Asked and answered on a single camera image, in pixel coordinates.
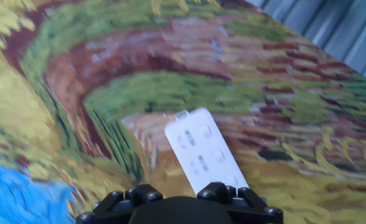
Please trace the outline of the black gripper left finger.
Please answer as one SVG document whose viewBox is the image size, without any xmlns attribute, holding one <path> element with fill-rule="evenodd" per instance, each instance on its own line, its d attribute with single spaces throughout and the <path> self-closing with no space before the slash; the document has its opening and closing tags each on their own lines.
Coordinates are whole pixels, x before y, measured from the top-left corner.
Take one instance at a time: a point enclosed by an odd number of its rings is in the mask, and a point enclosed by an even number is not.
<svg viewBox="0 0 366 224">
<path fill-rule="evenodd" d="M 163 194 L 149 184 L 138 185 L 124 192 L 113 191 L 99 201 L 92 211 L 80 214 L 76 224 L 128 223 L 139 206 L 162 199 Z"/>
</svg>

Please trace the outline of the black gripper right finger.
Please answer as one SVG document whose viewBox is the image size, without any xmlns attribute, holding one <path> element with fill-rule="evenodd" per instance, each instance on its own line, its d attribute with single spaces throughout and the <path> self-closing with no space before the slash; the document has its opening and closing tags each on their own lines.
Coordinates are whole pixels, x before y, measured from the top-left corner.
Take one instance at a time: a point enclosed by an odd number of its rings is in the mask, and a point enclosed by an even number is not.
<svg viewBox="0 0 366 224">
<path fill-rule="evenodd" d="M 222 182 L 211 182 L 197 193 L 197 199 L 218 205 L 233 223 L 283 224 L 282 209 L 267 205 L 249 187 L 236 189 Z"/>
</svg>

